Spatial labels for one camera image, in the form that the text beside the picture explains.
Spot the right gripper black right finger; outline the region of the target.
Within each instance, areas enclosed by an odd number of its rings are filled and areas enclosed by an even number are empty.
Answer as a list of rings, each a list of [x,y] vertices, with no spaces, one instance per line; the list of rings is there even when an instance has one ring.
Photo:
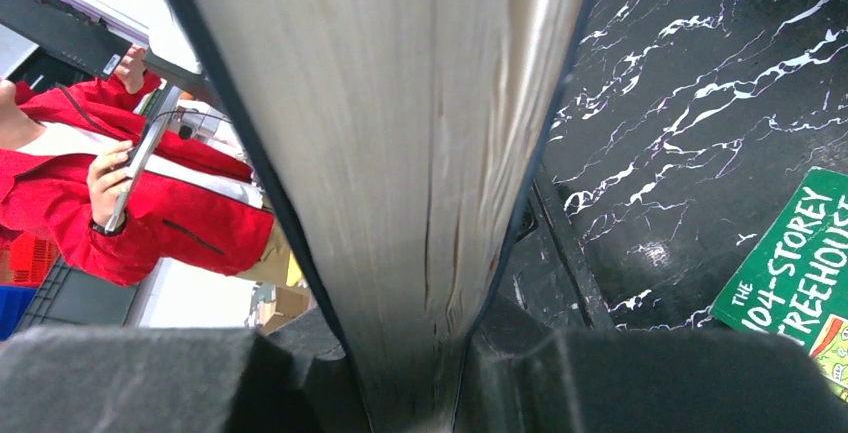
[[[843,432],[794,343],[726,330],[553,330],[497,297],[465,366],[459,432]]]

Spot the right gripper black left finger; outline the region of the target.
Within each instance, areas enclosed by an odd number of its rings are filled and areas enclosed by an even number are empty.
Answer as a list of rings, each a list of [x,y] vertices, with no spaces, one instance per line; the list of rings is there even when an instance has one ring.
[[[5,432],[366,432],[345,353],[310,310],[236,328],[39,326],[1,349]]]

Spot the dark green storey treehouse book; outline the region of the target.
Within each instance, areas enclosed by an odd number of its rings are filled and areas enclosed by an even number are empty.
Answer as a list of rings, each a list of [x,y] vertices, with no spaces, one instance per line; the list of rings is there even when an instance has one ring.
[[[788,338],[847,398],[847,177],[814,167],[711,305],[735,330]]]

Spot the grey blue book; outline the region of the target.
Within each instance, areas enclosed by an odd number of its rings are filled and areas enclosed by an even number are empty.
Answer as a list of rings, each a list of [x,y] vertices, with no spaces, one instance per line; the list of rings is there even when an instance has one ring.
[[[448,432],[593,0],[167,0],[375,432]]]

